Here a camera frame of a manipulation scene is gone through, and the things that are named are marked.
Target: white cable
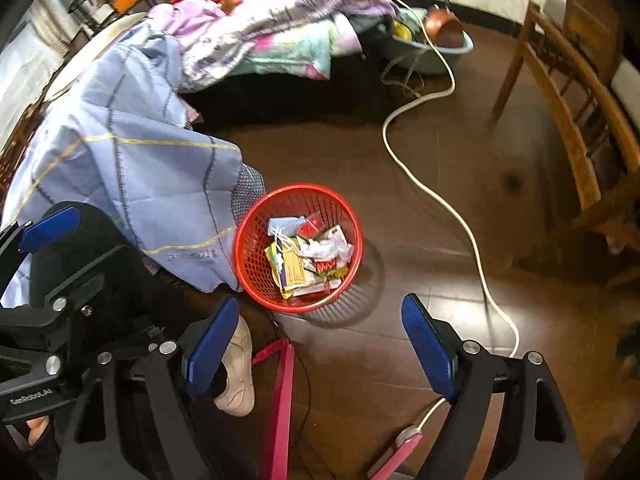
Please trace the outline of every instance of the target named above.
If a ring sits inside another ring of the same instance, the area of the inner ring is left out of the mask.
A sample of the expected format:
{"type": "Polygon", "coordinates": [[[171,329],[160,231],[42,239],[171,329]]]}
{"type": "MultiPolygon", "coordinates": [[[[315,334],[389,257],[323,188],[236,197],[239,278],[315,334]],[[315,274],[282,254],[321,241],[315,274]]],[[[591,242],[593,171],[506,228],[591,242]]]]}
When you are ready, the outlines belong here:
{"type": "MultiPolygon", "coordinates": [[[[469,241],[471,241],[471,246],[473,247],[473,250],[474,250],[474,256],[476,257],[476,266],[478,267],[478,275],[480,276],[480,283],[482,284],[482,290],[484,291],[484,295],[486,297],[486,300],[495,309],[495,311],[498,313],[498,315],[507,323],[507,325],[509,325],[509,327],[513,330],[513,334],[515,335],[516,341],[515,341],[515,343],[513,345],[513,350],[509,354],[509,357],[514,357],[514,355],[516,355],[516,352],[518,351],[518,346],[520,345],[520,332],[518,332],[518,327],[511,320],[511,318],[509,316],[507,316],[507,314],[495,303],[494,298],[492,298],[491,293],[489,292],[489,287],[486,284],[486,280],[484,278],[484,272],[482,271],[482,262],[480,261],[480,252],[478,250],[478,244],[476,243],[476,239],[474,237],[474,234],[472,233],[471,229],[466,224],[466,222],[462,218],[462,216],[460,216],[459,213],[455,209],[453,209],[453,207],[451,205],[449,205],[449,203],[446,200],[443,199],[443,197],[441,197],[439,194],[437,194],[434,190],[432,190],[432,189],[428,188],[427,186],[425,186],[423,183],[421,183],[414,176],[413,173],[411,173],[411,171],[404,164],[404,162],[402,162],[402,160],[400,160],[398,158],[398,156],[393,152],[393,150],[391,149],[391,146],[389,146],[388,140],[386,139],[386,129],[388,128],[389,124],[391,124],[391,122],[395,118],[399,117],[403,113],[405,113],[405,112],[411,110],[412,108],[415,108],[415,107],[417,107],[417,106],[419,106],[419,105],[421,105],[421,104],[423,104],[423,103],[425,103],[427,101],[431,101],[433,99],[438,99],[440,97],[449,96],[449,95],[453,94],[453,92],[456,89],[456,80],[453,77],[453,72],[451,71],[451,67],[449,66],[447,61],[442,57],[442,54],[440,53],[440,51],[435,47],[435,45],[431,41],[431,38],[429,38],[429,35],[427,34],[427,31],[424,29],[424,25],[422,23],[422,20],[416,15],[414,10],[411,7],[409,7],[406,3],[404,3],[402,0],[395,0],[395,1],[398,2],[400,5],[402,5],[403,7],[406,7],[409,10],[409,12],[414,16],[414,18],[417,20],[417,22],[420,23],[420,28],[422,29],[422,33],[424,34],[425,39],[429,43],[429,46],[433,49],[433,51],[440,58],[441,62],[443,63],[443,65],[447,69],[447,72],[449,72],[449,78],[451,79],[451,86],[450,86],[450,88],[448,88],[446,90],[443,90],[443,91],[440,91],[440,92],[433,92],[431,94],[427,94],[427,95],[418,97],[417,99],[414,99],[413,101],[411,101],[411,102],[399,107],[398,109],[394,110],[393,112],[391,112],[388,115],[388,117],[385,119],[385,122],[382,124],[382,140],[385,143],[385,147],[386,147],[386,150],[389,152],[389,155],[391,155],[391,158],[396,162],[396,164],[398,166],[400,166],[400,168],[402,168],[402,170],[406,173],[406,176],[408,176],[416,186],[418,186],[421,190],[423,190],[426,194],[428,194],[431,198],[433,198],[436,202],[438,202],[441,206],[443,206],[444,209],[449,211],[449,213],[451,213],[453,215],[453,217],[458,222],[460,222],[460,225],[462,225],[462,227],[465,229],[466,235],[468,236],[469,241]]],[[[418,425],[418,429],[419,430],[422,430],[422,427],[424,426],[425,422],[427,422],[427,419],[444,402],[444,400],[445,400],[444,397],[441,398],[427,412],[427,414],[424,416],[424,418],[422,419],[422,421],[418,425]]]]}

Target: basket rim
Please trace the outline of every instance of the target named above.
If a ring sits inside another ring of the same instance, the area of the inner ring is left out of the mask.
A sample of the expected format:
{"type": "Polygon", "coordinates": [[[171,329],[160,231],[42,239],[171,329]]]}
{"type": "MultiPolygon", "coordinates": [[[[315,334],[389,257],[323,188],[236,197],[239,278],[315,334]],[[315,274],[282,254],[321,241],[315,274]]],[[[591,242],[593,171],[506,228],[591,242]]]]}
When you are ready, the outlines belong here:
{"type": "Polygon", "coordinates": [[[260,200],[258,200],[254,205],[252,205],[251,209],[244,215],[242,222],[236,231],[236,239],[234,240],[234,270],[236,271],[236,277],[238,281],[242,285],[242,288],[251,296],[255,301],[257,301],[262,306],[266,306],[271,310],[275,310],[276,312],[284,312],[286,314],[304,314],[305,312],[311,312],[316,310],[326,304],[329,304],[338,299],[338,297],[351,285],[356,273],[358,272],[358,268],[360,267],[360,262],[362,260],[362,253],[364,250],[364,237],[362,236],[362,226],[360,225],[360,221],[356,216],[356,213],[353,211],[348,202],[341,197],[338,193],[336,193],[333,189],[329,189],[326,186],[322,186],[320,184],[312,184],[310,182],[299,182],[296,184],[287,184],[286,186],[281,186],[279,188],[274,189],[273,191],[267,193],[260,200]],[[244,273],[240,267],[240,254],[241,254],[241,235],[246,229],[246,225],[250,218],[254,215],[256,210],[262,206],[267,200],[270,200],[272,197],[279,195],[284,192],[292,191],[292,190],[312,190],[320,193],[327,194],[334,200],[340,203],[340,205],[347,212],[347,215],[351,218],[353,225],[355,227],[356,239],[355,239],[355,251],[353,253],[353,258],[351,259],[351,269],[349,269],[349,273],[342,280],[342,283],[338,288],[336,288],[331,294],[318,300],[312,304],[307,306],[283,306],[275,301],[269,300],[268,298],[264,298],[258,296],[253,290],[253,287],[249,284],[248,280],[245,278],[244,273]]]}

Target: yellow stripe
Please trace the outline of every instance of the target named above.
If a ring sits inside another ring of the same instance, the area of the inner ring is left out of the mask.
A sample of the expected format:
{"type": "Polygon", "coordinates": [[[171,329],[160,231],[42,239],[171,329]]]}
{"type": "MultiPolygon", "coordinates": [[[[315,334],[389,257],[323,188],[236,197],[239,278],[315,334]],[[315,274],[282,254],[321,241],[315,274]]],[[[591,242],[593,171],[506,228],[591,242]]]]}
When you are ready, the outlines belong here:
{"type": "MultiPolygon", "coordinates": [[[[63,150],[63,152],[60,153],[60,155],[57,155],[51,161],[51,163],[49,163],[49,165],[42,171],[42,173],[40,173],[38,175],[38,177],[36,179],[34,179],[33,184],[31,184],[31,187],[25,193],[22,201],[20,202],[20,205],[18,206],[16,212],[14,213],[12,222],[14,222],[18,218],[18,215],[20,214],[20,211],[22,211],[22,208],[24,207],[24,205],[29,201],[29,199],[31,198],[31,195],[33,194],[35,189],[38,187],[40,182],[42,182],[42,179],[45,176],[47,176],[47,173],[49,173],[49,171],[53,170],[60,163],[60,161],[63,158],[65,158],[66,156],[71,155],[76,150],[76,148],[80,145],[81,142],[85,142],[86,143],[86,142],[94,142],[94,140],[105,140],[105,139],[115,139],[115,138],[116,138],[116,136],[113,135],[113,134],[104,134],[104,135],[99,135],[99,136],[83,137],[82,139],[78,139],[75,142],[73,142],[70,145],[68,145],[63,150]]],[[[150,139],[120,139],[120,138],[118,138],[118,141],[119,142],[124,142],[126,144],[153,144],[153,145],[157,145],[157,146],[190,146],[190,147],[193,147],[193,148],[219,148],[221,150],[235,150],[236,152],[240,151],[240,148],[238,148],[237,146],[233,146],[233,145],[211,144],[210,142],[190,142],[188,140],[150,140],[150,139]]],[[[207,243],[205,243],[202,246],[187,247],[187,249],[196,249],[197,247],[204,247],[206,245],[207,245],[207,243]]]]}
{"type": "Polygon", "coordinates": [[[169,249],[201,249],[203,247],[211,245],[213,242],[215,242],[219,238],[222,238],[227,233],[230,233],[231,231],[235,231],[235,230],[236,230],[236,226],[228,227],[228,228],[220,231],[213,238],[210,238],[209,240],[207,240],[207,241],[205,241],[205,242],[203,242],[201,244],[194,244],[194,245],[164,245],[162,247],[158,247],[157,249],[153,249],[152,251],[142,251],[142,252],[145,253],[145,254],[158,254],[158,253],[161,253],[163,251],[167,251],[169,249]]]}

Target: blue blanket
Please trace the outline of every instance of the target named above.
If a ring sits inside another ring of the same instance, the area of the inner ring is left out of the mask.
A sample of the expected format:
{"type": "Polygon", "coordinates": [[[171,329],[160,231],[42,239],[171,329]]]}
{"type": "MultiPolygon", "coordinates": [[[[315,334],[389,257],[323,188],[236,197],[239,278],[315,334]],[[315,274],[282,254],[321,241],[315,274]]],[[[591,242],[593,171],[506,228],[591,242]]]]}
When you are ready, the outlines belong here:
{"type": "MultiPolygon", "coordinates": [[[[146,23],[132,28],[52,104],[7,192],[2,227],[63,200],[87,202],[196,288],[239,290],[236,224],[264,183],[236,145],[185,129],[181,79],[178,41],[146,23]]],[[[29,268],[27,259],[3,306],[28,303],[29,268]]]]}

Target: purple quilt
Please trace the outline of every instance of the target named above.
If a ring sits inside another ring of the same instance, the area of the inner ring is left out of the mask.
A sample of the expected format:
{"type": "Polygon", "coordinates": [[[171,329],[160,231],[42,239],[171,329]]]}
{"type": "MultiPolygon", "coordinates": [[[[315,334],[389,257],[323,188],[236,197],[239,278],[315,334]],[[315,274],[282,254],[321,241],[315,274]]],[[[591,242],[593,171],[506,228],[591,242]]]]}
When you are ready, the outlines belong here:
{"type": "Polygon", "coordinates": [[[244,0],[229,16],[213,16],[209,27],[182,52],[182,90],[198,91],[229,74],[265,34],[316,22],[334,14],[397,15],[391,0],[244,0]]]}

